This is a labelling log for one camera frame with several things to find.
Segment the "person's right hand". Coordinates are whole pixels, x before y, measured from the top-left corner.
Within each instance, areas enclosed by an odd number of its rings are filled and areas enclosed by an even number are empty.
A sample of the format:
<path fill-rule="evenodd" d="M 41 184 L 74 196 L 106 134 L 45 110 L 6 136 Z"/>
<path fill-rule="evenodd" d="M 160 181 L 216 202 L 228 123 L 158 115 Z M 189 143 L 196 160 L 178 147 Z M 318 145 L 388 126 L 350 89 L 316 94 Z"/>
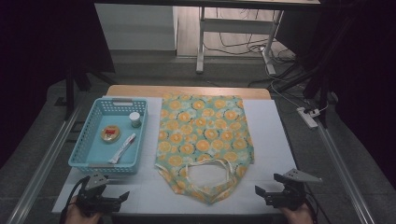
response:
<path fill-rule="evenodd" d="M 305 203 L 295 211 L 287 207 L 281 207 L 280 211 L 286 217 L 289 224 L 314 224 L 311 210 Z"/>

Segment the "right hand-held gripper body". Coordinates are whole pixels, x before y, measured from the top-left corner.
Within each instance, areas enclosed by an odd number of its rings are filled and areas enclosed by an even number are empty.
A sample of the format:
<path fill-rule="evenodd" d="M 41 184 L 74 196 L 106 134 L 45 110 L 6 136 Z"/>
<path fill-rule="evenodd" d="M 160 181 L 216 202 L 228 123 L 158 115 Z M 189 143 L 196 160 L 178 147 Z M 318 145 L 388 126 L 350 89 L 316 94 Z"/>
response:
<path fill-rule="evenodd" d="M 307 174 L 297 169 L 291 169 L 285 174 L 286 178 L 290 179 L 289 184 L 282 184 L 284 186 L 281 192 L 268 192 L 269 198 L 264 199 L 267 205 L 272 205 L 274 208 L 287 207 L 292 211 L 297 210 L 306 198 L 304 184 L 307 182 L 322 183 L 320 177 Z"/>

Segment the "white power strip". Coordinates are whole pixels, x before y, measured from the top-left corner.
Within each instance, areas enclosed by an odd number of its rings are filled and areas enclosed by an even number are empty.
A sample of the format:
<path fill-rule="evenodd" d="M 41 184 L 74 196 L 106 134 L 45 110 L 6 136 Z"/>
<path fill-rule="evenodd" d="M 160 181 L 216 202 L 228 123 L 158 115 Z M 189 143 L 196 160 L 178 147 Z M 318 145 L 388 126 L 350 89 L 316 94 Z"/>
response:
<path fill-rule="evenodd" d="M 304 107 L 298 107 L 296 111 L 310 129 L 318 127 L 318 124 L 315 121 L 315 117 L 320 114 L 318 109 L 306 109 Z"/>

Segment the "white plastic spoon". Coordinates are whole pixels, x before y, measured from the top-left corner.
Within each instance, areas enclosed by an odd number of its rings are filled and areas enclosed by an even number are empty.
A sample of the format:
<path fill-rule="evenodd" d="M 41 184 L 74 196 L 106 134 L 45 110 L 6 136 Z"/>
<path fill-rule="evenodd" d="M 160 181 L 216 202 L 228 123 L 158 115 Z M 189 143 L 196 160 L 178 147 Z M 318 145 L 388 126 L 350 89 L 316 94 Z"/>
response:
<path fill-rule="evenodd" d="M 111 164 L 117 164 L 121 158 L 121 156 L 124 154 L 124 152 L 127 150 L 127 148 L 132 144 L 134 139 L 136 138 L 136 134 L 132 133 L 120 146 L 120 148 L 117 150 L 117 152 L 114 154 L 114 156 L 108 161 Z"/>

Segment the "person's left hand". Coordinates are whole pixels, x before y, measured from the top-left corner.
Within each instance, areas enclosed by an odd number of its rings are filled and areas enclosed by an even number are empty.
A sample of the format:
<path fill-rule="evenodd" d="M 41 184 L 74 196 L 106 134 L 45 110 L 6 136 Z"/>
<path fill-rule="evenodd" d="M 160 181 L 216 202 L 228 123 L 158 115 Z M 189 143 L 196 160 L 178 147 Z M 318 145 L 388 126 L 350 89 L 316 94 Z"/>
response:
<path fill-rule="evenodd" d="M 64 224 L 97 224 L 101 217 L 101 213 L 86 217 L 75 204 L 70 204 L 67 207 Z"/>

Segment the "white table mat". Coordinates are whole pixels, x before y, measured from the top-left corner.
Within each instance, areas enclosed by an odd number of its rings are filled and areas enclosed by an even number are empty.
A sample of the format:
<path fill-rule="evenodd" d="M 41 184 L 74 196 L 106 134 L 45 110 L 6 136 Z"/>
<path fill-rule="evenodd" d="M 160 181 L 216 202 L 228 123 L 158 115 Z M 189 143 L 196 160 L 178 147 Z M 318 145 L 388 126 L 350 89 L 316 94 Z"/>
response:
<path fill-rule="evenodd" d="M 191 196 L 174 193 L 154 167 L 158 146 L 160 97 L 144 98 L 148 101 L 148 118 L 139 167 L 134 175 L 108 175 L 106 197 L 118 197 L 129 191 L 128 199 L 121 204 L 121 216 L 221 216 L 264 215 L 277 210 L 265 204 L 255 193 L 255 187 L 269 191 L 281 191 L 283 186 L 273 178 L 295 167 L 290 146 L 272 100 L 246 100 L 247 124 L 254 146 L 254 162 L 249 165 L 241 182 L 231 195 L 212 205 L 202 203 Z M 71 167 L 63 189 L 52 209 L 63 210 L 75 184 L 89 174 Z"/>

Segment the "round golden candy tin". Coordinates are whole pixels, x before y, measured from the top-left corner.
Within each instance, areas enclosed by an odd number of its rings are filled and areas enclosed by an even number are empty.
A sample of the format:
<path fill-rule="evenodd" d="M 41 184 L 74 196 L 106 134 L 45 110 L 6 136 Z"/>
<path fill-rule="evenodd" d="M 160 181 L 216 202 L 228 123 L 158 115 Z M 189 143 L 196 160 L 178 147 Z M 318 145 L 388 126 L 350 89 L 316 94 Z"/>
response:
<path fill-rule="evenodd" d="M 113 143 L 120 137 L 120 128 L 117 125 L 107 125 L 101 131 L 101 138 L 107 143 Z"/>

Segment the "aluminium floor rail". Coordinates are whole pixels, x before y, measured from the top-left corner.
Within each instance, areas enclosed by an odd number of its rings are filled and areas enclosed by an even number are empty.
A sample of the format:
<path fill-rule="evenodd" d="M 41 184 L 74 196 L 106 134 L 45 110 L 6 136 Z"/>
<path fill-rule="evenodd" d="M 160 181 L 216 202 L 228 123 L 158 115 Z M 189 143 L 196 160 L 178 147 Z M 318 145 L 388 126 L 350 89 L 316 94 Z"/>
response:
<path fill-rule="evenodd" d="M 70 114 L 69 118 L 62 123 L 61 129 L 56 133 L 55 138 L 49 145 L 42 161 L 38 164 L 35 172 L 25 188 L 22 196 L 17 202 L 14 210 L 9 216 L 6 224 L 23 224 L 27 218 L 35 199 L 41 190 L 45 180 L 47 179 L 50 170 L 55 163 L 67 135 L 70 133 L 73 124 L 75 123 L 78 114 L 81 110 L 81 103 L 78 103 L 75 110 Z"/>
<path fill-rule="evenodd" d="M 340 177 L 361 224 L 375 224 L 375 219 L 366 201 L 363 199 L 361 191 L 352 178 L 351 173 L 347 169 L 347 165 L 344 162 L 337 145 L 334 143 L 331 133 L 321 123 L 318 125 L 318 133 L 328 151 L 336 173 Z"/>

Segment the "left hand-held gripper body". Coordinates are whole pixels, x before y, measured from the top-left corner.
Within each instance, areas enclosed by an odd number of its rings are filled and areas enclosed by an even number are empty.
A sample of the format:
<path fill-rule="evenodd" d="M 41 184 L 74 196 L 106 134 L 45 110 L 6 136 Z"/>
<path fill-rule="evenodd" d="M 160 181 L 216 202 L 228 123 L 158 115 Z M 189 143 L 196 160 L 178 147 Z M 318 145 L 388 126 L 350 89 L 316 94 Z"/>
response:
<path fill-rule="evenodd" d="M 102 174 L 92 174 L 82 178 L 76 205 L 87 216 L 94 213 L 107 214 L 120 211 L 121 203 L 113 203 L 112 198 L 102 195 L 106 189 L 106 185 L 101 184 L 102 176 Z"/>

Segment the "white desk frame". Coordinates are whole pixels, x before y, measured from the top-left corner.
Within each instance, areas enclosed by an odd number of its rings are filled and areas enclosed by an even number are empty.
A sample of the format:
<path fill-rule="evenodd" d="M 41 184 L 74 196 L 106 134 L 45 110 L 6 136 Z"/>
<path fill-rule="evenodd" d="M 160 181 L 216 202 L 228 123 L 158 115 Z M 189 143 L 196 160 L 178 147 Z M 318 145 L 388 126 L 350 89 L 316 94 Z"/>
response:
<path fill-rule="evenodd" d="M 200 8 L 199 17 L 199 42 L 197 50 L 196 73 L 204 72 L 204 37 L 205 33 L 231 33 L 231 34 L 255 34 L 268 35 L 268 42 L 260 47 L 261 55 L 265 62 L 265 68 L 269 75 L 274 75 L 276 70 L 270 59 L 270 50 L 276 37 L 276 31 L 283 11 L 276 10 L 272 21 L 247 21 L 233 19 L 207 19 L 205 7 Z"/>

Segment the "black metal stand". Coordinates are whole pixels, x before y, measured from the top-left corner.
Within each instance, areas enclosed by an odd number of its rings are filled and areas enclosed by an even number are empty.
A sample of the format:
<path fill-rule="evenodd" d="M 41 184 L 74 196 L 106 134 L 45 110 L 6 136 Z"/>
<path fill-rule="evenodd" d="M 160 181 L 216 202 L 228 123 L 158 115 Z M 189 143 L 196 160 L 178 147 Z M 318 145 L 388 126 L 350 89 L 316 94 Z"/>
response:
<path fill-rule="evenodd" d="M 280 94 L 282 91 L 288 90 L 291 87 L 308 80 L 308 83 L 304 88 L 303 95 L 306 99 L 312 99 L 317 93 L 319 93 L 320 114 L 318 115 L 318 120 L 324 128 L 327 127 L 326 109 L 328 106 L 330 64 L 331 58 L 323 57 L 314 68 L 305 72 L 300 77 L 295 78 L 279 88 L 273 88 L 274 92 Z"/>
<path fill-rule="evenodd" d="M 98 77 L 109 85 L 117 85 L 117 82 L 106 76 L 104 73 L 93 69 L 84 63 L 72 64 L 66 72 L 66 114 L 64 119 L 68 120 L 75 110 L 75 91 L 74 86 L 77 85 L 80 91 L 89 91 L 92 84 L 88 78 L 88 74 Z"/>

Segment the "orange slice print fabric bag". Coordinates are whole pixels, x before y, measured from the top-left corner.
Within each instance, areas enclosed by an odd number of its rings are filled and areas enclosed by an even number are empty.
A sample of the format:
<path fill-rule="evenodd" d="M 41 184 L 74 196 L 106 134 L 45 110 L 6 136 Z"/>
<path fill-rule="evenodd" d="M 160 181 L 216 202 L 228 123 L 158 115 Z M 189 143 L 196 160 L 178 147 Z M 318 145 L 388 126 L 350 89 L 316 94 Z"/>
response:
<path fill-rule="evenodd" d="M 239 96 L 166 94 L 162 100 L 155 166 L 174 193 L 203 203 L 229 197 L 254 162 L 254 146 Z M 215 165 L 225 179 L 195 183 L 191 169 Z"/>

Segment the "small white-lidded jar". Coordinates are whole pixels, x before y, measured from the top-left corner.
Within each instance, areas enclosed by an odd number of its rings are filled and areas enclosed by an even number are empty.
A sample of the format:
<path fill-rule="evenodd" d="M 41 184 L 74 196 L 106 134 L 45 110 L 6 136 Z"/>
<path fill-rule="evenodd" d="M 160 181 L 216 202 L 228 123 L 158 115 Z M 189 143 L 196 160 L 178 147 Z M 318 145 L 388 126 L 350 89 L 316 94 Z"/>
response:
<path fill-rule="evenodd" d="M 129 119 L 133 128 L 139 128 L 142 124 L 140 120 L 140 114 L 138 112 L 132 112 L 129 115 Z"/>

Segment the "light blue plastic basket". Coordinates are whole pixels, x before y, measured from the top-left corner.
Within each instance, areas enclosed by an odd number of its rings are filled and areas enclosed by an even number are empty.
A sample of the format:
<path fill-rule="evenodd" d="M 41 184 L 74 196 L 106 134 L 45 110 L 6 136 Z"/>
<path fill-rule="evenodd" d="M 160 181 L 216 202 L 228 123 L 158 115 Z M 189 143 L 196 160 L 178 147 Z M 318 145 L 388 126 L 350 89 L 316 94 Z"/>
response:
<path fill-rule="evenodd" d="M 129 115 L 140 114 L 139 128 L 133 128 Z M 68 164 L 78 168 L 83 174 L 100 172 L 103 175 L 134 175 L 137 173 L 148 118 L 148 101 L 142 98 L 96 99 L 79 134 Z M 101 131 L 107 125 L 117 125 L 120 137 L 113 143 L 101 138 Z M 132 134 L 136 138 L 121 156 L 117 164 L 108 161 L 123 142 Z"/>

